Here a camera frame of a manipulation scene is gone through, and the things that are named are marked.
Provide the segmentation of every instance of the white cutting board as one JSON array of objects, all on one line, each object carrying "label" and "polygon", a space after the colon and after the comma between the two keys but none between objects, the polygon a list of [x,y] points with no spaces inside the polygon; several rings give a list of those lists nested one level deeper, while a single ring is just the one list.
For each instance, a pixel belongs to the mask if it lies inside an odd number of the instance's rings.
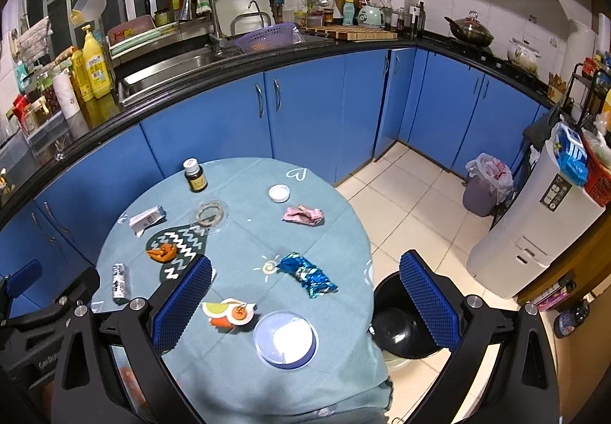
[{"label": "white cutting board", "polygon": [[[253,16],[237,20],[233,36],[243,35],[244,33],[250,33],[251,31],[261,29],[261,18],[256,14],[257,8],[255,4],[252,4],[251,8],[248,8],[248,4],[252,1],[256,1],[261,8],[261,12],[266,13],[270,17],[271,24],[276,23],[271,12],[270,0],[218,0],[216,1],[216,13],[219,18],[223,36],[232,36],[231,23],[240,14],[253,13]],[[263,17],[263,22],[265,26],[268,26],[268,21],[265,16]]]}]

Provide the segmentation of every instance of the white bottle cap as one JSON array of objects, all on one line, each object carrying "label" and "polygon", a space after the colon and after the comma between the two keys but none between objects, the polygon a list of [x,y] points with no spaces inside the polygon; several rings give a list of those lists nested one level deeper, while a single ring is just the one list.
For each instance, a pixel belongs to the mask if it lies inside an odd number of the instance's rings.
[{"label": "white bottle cap", "polygon": [[276,184],[270,188],[270,198],[276,203],[283,203],[291,196],[291,190],[285,184]]},{"label": "white bottle cap", "polygon": [[199,171],[199,164],[197,163],[197,159],[187,159],[183,164],[184,171],[187,174],[195,174]]}]

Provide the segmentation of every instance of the silver bolt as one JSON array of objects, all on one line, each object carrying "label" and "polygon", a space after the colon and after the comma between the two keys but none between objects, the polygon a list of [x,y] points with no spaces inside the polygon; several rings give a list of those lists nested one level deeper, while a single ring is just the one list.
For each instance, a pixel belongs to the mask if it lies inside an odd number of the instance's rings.
[{"label": "silver bolt", "polygon": [[539,313],[539,309],[535,304],[526,304],[524,305],[524,310],[529,315],[537,315]]},{"label": "silver bolt", "polygon": [[142,310],[146,304],[147,301],[144,298],[134,298],[129,302],[129,308],[131,310]]},{"label": "silver bolt", "polygon": [[85,305],[79,305],[74,310],[74,315],[77,317],[83,317],[87,313],[87,307]]},{"label": "silver bolt", "polygon": [[477,295],[469,295],[467,296],[467,305],[471,308],[480,308],[484,304],[484,300],[482,300]]}]

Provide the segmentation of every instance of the white pot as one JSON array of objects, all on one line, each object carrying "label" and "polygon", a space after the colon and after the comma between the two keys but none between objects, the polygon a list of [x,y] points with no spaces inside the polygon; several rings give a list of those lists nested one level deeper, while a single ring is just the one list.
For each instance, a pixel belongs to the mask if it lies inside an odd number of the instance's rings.
[{"label": "white pot", "polygon": [[537,74],[537,59],[540,57],[539,51],[532,48],[527,42],[521,42],[515,38],[511,39],[511,44],[509,44],[509,49],[507,50],[509,62],[533,74]]}]

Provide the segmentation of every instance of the pink crumpled wrapper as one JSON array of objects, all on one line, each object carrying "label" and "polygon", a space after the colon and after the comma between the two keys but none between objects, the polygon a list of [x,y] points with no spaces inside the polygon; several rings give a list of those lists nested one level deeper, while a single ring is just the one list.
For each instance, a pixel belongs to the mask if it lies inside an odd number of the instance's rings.
[{"label": "pink crumpled wrapper", "polygon": [[321,222],[325,215],[320,209],[310,209],[305,205],[299,204],[297,209],[289,207],[286,209],[286,213],[282,218],[283,221],[296,222],[297,224],[306,224],[308,226],[317,226]]}]

